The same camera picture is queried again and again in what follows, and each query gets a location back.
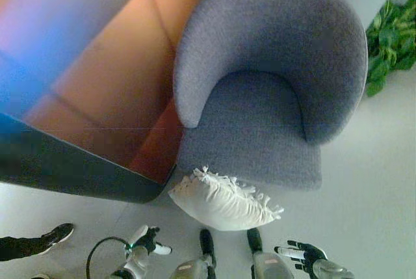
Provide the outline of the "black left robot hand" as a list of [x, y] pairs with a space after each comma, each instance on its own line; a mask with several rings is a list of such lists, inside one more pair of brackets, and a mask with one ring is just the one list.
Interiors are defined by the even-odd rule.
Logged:
[[142, 246], [144, 247], [148, 254], [154, 253], [157, 255], [169, 255], [172, 253], [172, 248], [170, 246], [162, 245], [161, 243], [155, 240], [156, 235], [160, 231], [159, 227], [149, 227], [144, 225], [140, 227], [134, 234], [131, 240], [131, 249]]

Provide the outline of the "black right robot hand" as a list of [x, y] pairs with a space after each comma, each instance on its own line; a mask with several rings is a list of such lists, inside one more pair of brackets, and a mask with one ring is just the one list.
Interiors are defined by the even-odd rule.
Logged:
[[314, 245], [293, 240], [288, 240], [287, 244], [288, 247], [275, 246], [275, 253], [286, 256], [292, 261], [298, 262], [298, 264], [295, 265], [295, 269], [303, 270], [309, 275], [310, 278], [318, 278], [313, 270], [313, 265], [320, 259], [328, 259], [325, 251]]

